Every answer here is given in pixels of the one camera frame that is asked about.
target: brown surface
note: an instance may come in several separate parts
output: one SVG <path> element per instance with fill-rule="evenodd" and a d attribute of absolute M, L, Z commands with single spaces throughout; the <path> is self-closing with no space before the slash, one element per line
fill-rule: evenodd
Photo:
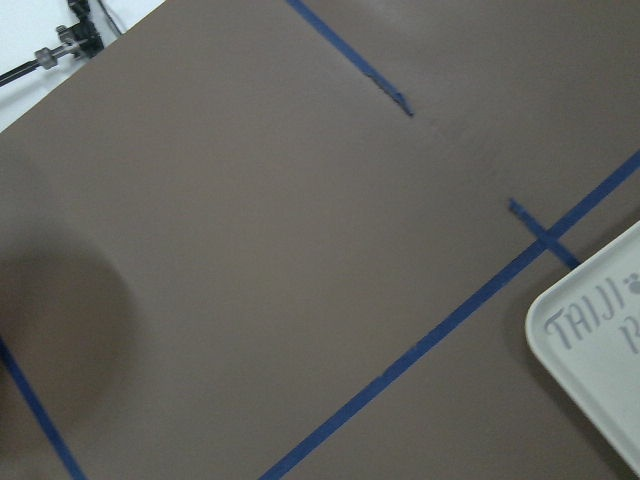
<path fill-rule="evenodd" d="M 284 2 L 173 1 L 0 136 L 2 333 L 92 479 L 256 478 L 529 245 L 510 196 L 549 225 L 640 145 L 635 2 L 310 5 L 415 118 Z M 636 221 L 639 183 L 567 245 Z M 564 271 L 290 477 L 631 478 L 524 344 Z M 15 478 L 65 478 L 0 386 Z"/>

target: paw print logo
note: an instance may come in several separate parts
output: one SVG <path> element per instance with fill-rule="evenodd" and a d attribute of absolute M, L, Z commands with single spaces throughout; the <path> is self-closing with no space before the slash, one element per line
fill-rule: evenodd
<path fill-rule="evenodd" d="M 629 288 L 631 293 L 640 295 L 640 275 L 632 273 L 624 279 L 624 284 Z"/>

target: blue tape cross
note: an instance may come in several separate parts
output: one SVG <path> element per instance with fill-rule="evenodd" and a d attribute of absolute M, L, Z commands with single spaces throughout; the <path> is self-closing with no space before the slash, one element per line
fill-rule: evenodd
<path fill-rule="evenodd" d="M 355 65 L 355 67 L 364 73 L 367 77 L 371 78 L 378 87 L 380 87 L 387 95 L 389 95 L 394 102 L 400 105 L 400 108 L 410 117 L 413 116 L 413 110 L 407 102 L 404 95 L 398 91 L 398 89 L 384 76 L 373 68 L 369 62 L 367 62 L 362 55 L 356 52 L 351 45 L 345 42 L 336 32 L 334 32 L 329 25 L 323 22 L 309 7 L 307 7 L 301 0 L 286 0 L 291 7 L 304 18 L 309 25 L 316 29 L 316 31 L 322 35 L 329 43 L 331 43 L 340 53 L 342 53 L 347 59 Z"/>
<path fill-rule="evenodd" d="M 547 233 L 553 238 L 560 238 L 580 219 L 604 200 L 607 195 L 618 188 L 640 167 L 640 151 L 618 167 L 600 185 L 593 189 L 576 206 L 558 220 Z M 382 375 L 358 392 L 344 404 L 327 421 L 311 432 L 304 440 L 282 457 L 273 467 L 267 470 L 260 480 L 278 480 L 293 467 L 304 460 L 313 450 L 320 446 L 329 436 L 349 421 L 369 402 L 382 393 L 391 383 L 398 379 L 414 363 L 435 347 L 456 327 L 469 318 L 487 300 L 498 293 L 516 275 L 530 265 L 547 249 L 547 244 L 538 239 L 527 247 L 520 255 L 500 270 L 493 278 L 465 300 L 447 318 L 425 335 L 400 358 L 393 362 Z"/>
<path fill-rule="evenodd" d="M 53 449 L 58 454 L 58 457 L 67 469 L 67 472 L 69 472 L 71 478 L 73 480 L 87 480 L 87 477 L 84 476 L 80 466 L 73 458 L 71 450 L 69 450 L 69 447 L 64 443 L 58 429 L 53 424 L 53 421 L 44 409 L 44 406 L 38 399 L 38 396 L 29 385 L 27 378 L 24 376 L 24 373 L 22 373 L 22 370 L 13 358 L 13 355 L 11 355 L 9 348 L 2 337 L 0 337 L 0 360 L 2 360 L 2 363 L 9 371 L 9 375 L 11 375 L 11 378 L 22 394 L 22 397 L 25 402 L 27 402 L 31 412 L 40 424 L 40 428 L 46 435 Z"/>
<path fill-rule="evenodd" d="M 562 245 L 556 237 L 550 235 L 542 225 L 527 210 L 516 202 L 513 198 L 509 200 L 509 209 L 516 214 L 527 226 L 529 231 L 538 237 L 546 245 L 549 251 L 553 252 L 571 270 L 580 265 L 578 260 L 569 250 Z"/>

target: white tray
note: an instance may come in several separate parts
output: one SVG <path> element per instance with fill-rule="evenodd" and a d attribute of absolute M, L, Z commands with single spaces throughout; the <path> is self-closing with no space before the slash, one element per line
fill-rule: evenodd
<path fill-rule="evenodd" d="M 640 475 L 640 222 L 531 305 L 540 362 Z"/>

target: white background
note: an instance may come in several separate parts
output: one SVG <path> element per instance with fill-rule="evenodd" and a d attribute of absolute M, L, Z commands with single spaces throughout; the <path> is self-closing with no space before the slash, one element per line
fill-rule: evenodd
<path fill-rule="evenodd" d="M 163 0 L 105 0 L 105 6 L 121 30 L 130 29 L 154 10 Z M 90 0 L 93 21 L 105 45 L 115 35 L 109 29 L 98 3 Z M 66 0 L 0 0 L 0 73 L 34 59 L 34 52 L 43 47 L 60 45 L 55 31 L 58 25 L 70 26 L 78 19 L 67 6 Z M 38 68 L 4 87 L 0 87 L 0 132 L 21 117 L 54 88 L 76 72 L 86 60 L 76 61 L 71 55 L 60 59 L 58 66 L 44 70 Z"/>

